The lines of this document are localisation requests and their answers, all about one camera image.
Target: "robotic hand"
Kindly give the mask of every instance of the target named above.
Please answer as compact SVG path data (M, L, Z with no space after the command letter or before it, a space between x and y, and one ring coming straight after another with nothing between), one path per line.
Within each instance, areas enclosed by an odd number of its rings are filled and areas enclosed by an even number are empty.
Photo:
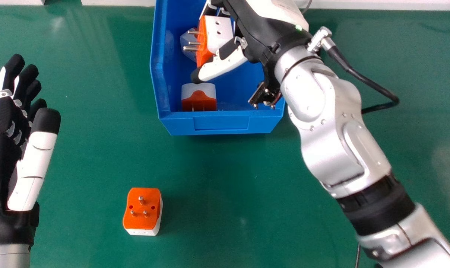
M246 61L261 63L265 81L250 104L273 108L285 98L305 164L342 207L365 253L384 268L450 268L450 243L396 180L362 119L399 99L354 70L328 29L309 34L292 0L207 0L201 17L216 13L232 17L235 37L192 73L192 81L208 81ZM324 65L321 48L391 102L361 109L357 88Z
M58 111L32 100L38 69L15 54L0 71L0 268L29 267L39 222L36 199L60 128Z

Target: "blue bin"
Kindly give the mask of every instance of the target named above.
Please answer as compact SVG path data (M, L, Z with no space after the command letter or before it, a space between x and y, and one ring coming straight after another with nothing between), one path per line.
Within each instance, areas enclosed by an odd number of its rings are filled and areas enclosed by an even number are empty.
M190 83L196 63L182 54L180 36L197 22L205 0L157 0L150 74L159 119L171 135L270 133L283 117L285 101L276 110L248 99L263 80L261 64L246 63L216 78L218 111L181 112L182 85Z

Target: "green table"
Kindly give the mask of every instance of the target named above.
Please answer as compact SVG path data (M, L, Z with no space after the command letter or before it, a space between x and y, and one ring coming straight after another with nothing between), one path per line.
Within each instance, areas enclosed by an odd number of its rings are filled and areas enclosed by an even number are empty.
M310 10L399 107L365 116L412 198L450 240L450 12ZM40 196L33 268L353 267L354 230L304 166L288 117L271 134L172 137L149 75L153 9L0 7L0 66L40 70L63 115ZM377 93L325 62L361 89ZM164 197L159 236L122 227L131 187ZM373 262L363 257L362 267Z

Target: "blue storage box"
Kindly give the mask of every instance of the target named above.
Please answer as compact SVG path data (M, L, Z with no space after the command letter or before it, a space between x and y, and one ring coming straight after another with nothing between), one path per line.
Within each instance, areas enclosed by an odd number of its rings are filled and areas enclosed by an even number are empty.
M243 66L213 79L218 111L181 112L182 85L196 63L182 54L180 36L197 27L205 0L157 0L150 74L159 119L171 135L270 133L283 117L285 101L255 110L248 99L263 80L261 64Z

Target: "metal prong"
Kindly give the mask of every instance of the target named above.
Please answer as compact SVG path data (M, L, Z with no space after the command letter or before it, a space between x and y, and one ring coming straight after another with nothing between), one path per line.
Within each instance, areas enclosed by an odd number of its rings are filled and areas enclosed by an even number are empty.
M145 205L145 200L144 200L144 197L139 197L139 202L140 202L140 204L141 205Z
M184 51L198 51L198 47L184 46L182 49Z

